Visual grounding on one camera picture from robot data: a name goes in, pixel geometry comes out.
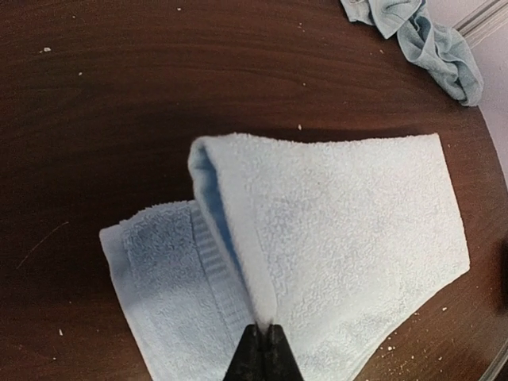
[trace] light blue towel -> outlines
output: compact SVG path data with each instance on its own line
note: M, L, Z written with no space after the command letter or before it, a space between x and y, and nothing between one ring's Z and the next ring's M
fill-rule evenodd
M153 379L220 381L244 327L283 326L306 381L349 381L469 269L437 135L192 145L195 202L101 231Z
M433 23L425 0L341 0L351 22L375 25L385 38L397 33L406 59L426 69L463 106L477 106L483 78L466 40Z
M197 203L154 206L100 238L152 378L221 380L254 320Z

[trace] washcloth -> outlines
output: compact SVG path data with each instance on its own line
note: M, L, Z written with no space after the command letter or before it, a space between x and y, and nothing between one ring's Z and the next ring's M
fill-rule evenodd
M477 106L483 78L466 40L431 21L425 0L341 0L351 22L375 25L385 38L397 33L406 59L426 69L453 99Z
M200 138L190 153L195 202L101 233L155 380L221 379L252 320L283 326L306 381L352 380L469 269L437 135L300 144L235 134Z

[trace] white wall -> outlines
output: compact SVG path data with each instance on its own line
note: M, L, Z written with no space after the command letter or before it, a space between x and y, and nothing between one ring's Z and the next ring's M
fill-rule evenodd
M480 104L508 184L508 24L473 49L485 80Z
M483 3L484 0L428 0L427 6L433 21L455 26Z

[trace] wooden table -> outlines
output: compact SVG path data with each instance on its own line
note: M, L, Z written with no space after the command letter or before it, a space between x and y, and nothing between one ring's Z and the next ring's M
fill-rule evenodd
M337 0L30 0L0 14L0 379L149 379L98 231L192 198L190 142L233 131L441 135L471 270L358 380L477 380L508 338L508 194L481 113Z

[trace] blue cloth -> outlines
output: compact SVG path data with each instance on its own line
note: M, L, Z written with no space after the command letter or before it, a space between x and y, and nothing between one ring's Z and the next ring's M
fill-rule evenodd
M469 269L437 135L191 148L194 202L100 233L154 381L222 379L244 327L284 327L306 381L351 381Z
M218 381L254 322L196 201L100 233L121 308L155 381Z
M341 0L351 22L375 25L385 38L397 34L406 59L426 69L450 97L477 106L483 78L466 40L433 23L422 0Z

